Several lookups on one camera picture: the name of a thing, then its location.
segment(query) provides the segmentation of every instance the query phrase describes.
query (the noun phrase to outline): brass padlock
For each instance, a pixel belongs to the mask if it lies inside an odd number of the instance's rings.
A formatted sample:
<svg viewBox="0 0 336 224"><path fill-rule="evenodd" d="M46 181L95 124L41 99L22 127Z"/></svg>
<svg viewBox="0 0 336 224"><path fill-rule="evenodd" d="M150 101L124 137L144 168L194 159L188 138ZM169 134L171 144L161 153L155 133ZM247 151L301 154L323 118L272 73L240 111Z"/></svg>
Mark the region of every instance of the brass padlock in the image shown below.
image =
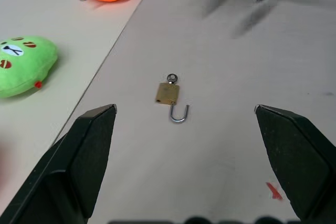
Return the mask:
<svg viewBox="0 0 336 224"><path fill-rule="evenodd" d="M172 105L177 103L179 97L180 86L176 85L177 75L171 73L167 77L168 82L160 83L158 93L156 94L156 102L161 104Z"/></svg>
<svg viewBox="0 0 336 224"><path fill-rule="evenodd" d="M179 97L178 92L180 91L180 86L176 85L177 80L178 80L178 77L174 73L171 73L170 75L168 75L167 82L160 83L159 89L157 91L158 93L156 94L155 100L157 103L170 105L169 115L170 115L170 119L174 123L183 123L187 119L188 112L189 112L189 105L185 107L183 118L176 119L173 116L174 107Z"/></svg>

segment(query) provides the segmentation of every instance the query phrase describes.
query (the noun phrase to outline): green plush toy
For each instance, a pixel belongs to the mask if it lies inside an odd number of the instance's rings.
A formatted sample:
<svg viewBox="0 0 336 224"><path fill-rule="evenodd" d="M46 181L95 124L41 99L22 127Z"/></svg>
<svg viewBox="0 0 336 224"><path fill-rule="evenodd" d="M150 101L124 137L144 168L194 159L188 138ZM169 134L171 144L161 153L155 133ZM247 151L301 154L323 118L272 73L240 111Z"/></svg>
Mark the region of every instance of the green plush toy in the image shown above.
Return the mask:
<svg viewBox="0 0 336 224"><path fill-rule="evenodd" d="M0 97L11 97L42 81L57 60L57 48L41 37L17 37L0 42Z"/></svg>

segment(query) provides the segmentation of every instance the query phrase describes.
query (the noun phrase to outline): table surface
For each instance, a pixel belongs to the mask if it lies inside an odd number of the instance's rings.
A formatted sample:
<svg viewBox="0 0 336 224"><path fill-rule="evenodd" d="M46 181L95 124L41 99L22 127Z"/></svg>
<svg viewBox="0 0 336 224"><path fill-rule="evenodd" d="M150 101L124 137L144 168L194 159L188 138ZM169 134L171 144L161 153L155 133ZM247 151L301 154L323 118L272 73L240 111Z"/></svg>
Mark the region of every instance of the table surface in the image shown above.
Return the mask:
<svg viewBox="0 0 336 224"><path fill-rule="evenodd" d="M1 39L38 35L59 48L44 87L0 102L0 214L56 140L141 0L0 0Z"/></svg>
<svg viewBox="0 0 336 224"><path fill-rule="evenodd" d="M254 115L256 104L309 118L336 143L336 0L143 0L77 106L116 103L109 163L89 223L194 215L295 219ZM180 78L176 113L154 103Z"/></svg>

